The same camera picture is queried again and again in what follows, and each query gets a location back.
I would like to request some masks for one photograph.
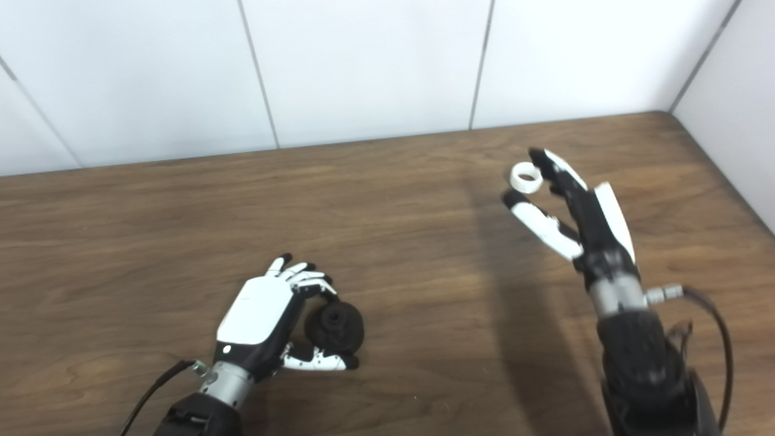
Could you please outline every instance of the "black and white robotic hand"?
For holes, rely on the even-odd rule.
[[[214,365],[181,361],[162,375],[130,415],[129,429],[148,396],[183,369],[204,378],[199,391],[176,402],[155,436],[237,436],[239,409],[250,389],[281,369],[342,371],[356,369],[355,352],[363,343],[363,318],[339,300],[331,279],[311,263],[285,268],[290,254],[275,259],[266,274],[248,280],[239,291],[216,335]],[[309,343],[290,342],[307,299],[326,303],[305,323]]]
[[[688,286],[666,285],[644,291],[629,229],[611,186],[589,189],[565,160],[548,150],[530,149],[532,162],[511,170],[511,189],[502,197],[511,213],[544,244],[573,263],[598,315],[603,344],[605,405],[616,436],[719,436],[732,392],[729,333],[718,311]],[[565,200],[577,230],[534,205],[526,194],[543,180]],[[716,423],[708,394],[665,334],[653,304],[687,297],[711,312],[725,342],[727,385]]]

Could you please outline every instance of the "white ring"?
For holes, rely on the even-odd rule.
[[[520,177],[521,175],[532,177],[532,180],[525,180]],[[512,188],[517,191],[523,194],[533,194],[541,189],[543,177],[541,177],[541,171],[532,162],[519,162],[511,168],[510,182]]]

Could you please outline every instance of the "white wall panel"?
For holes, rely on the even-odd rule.
[[[489,0],[244,0],[281,147],[465,130]]]
[[[775,232],[775,2],[740,3],[675,115]]]
[[[72,168],[78,164],[0,68],[0,175]]]
[[[0,53],[86,165],[274,147],[235,0],[3,0]]]
[[[733,0],[495,0],[474,127],[667,110]]]

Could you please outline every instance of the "wooden table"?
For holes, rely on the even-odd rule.
[[[663,113],[0,178],[0,434],[114,434],[173,362],[209,361],[240,286],[285,251],[362,310],[362,366],[258,386],[246,434],[607,434],[582,280],[499,199],[528,147],[613,184],[644,285],[716,301],[737,361],[727,434],[772,434],[775,242]],[[695,319],[718,407],[712,320],[660,312]],[[198,385],[178,376],[132,434]]]

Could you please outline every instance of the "cable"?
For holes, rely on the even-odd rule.
[[[724,360],[726,364],[726,381],[724,383],[722,408],[718,414],[718,429],[720,432],[723,432],[727,416],[729,415],[729,406],[732,402],[732,384],[734,383],[735,378],[735,363],[732,357],[732,339],[729,337],[729,329],[727,328],[724,318],[718,312],[718,309],[716,309],[716,305],[713,304],[707,296],[690,286],[684,286],[683,291],[684,298],[707,310],[715,318],[718,329],[722,334],[722,341],[724,342]]]
[[[126,436],[126,433],[129,432],[129,428],[132,427],[132,422],[137,417],[137,414],[140,413],[140,409],[143,408],[143,406],[145,405],[146,401],[148,401],[150,396],[152,396],[153,393],[156,392],[156,389],[159,389],[161,386],[164,385],[164,383],[169,382],[173,377],[185,371],[186,368],[192,366],[195,363],[196,363],[195,360],[181,360],[175,365],[172,365],[172,367],[169,368],[167,371],[165,371],[164,374],[160,375],[159,378],[156,379],[156,382],[153,382],[153,385],[151,385],[151,387],[148,388],[145,394],[140,398],[140,401],[137,402],[137,405],[135,405],[135,408],[132,409],[132,413],[129,414],[129,416],[126,418],[126,422],[124,423],[124,426],[121,427],[119,436]]]

